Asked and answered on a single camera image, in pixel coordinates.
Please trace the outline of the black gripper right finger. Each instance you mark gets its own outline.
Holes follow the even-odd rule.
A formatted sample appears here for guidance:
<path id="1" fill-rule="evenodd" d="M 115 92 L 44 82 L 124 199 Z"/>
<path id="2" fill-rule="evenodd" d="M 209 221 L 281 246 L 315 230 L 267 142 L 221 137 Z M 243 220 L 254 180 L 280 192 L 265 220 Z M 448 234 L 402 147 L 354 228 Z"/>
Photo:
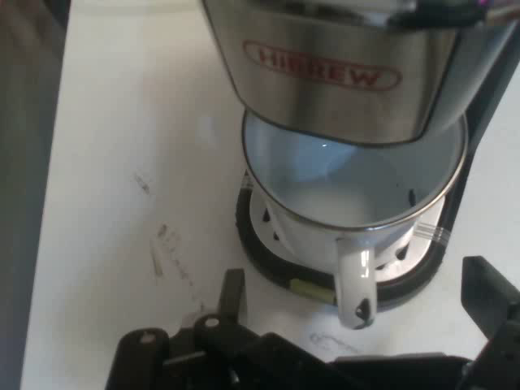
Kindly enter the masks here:
<path id="1" fill-rule="evenodd" d="M 519 290 L 482 256 L 463 258 L 461 304 L 487 338 L 462 389 L 519 388 Z"/>

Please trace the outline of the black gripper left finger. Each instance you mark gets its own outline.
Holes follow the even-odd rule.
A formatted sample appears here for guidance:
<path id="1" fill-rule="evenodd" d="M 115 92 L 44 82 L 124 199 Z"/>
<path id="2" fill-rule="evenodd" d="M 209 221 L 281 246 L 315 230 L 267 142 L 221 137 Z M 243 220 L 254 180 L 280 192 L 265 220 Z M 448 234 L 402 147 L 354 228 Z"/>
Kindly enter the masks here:
<path id="1" fill-rule="evenodd" d="M 245 272 L 225 272 L 216 308 L 189 314 L 176 334 L 143 328 L 123 336 L 115 352 L 117 389 L 236 389 L 232 362 L 258 336 L 240 323 Z"/>

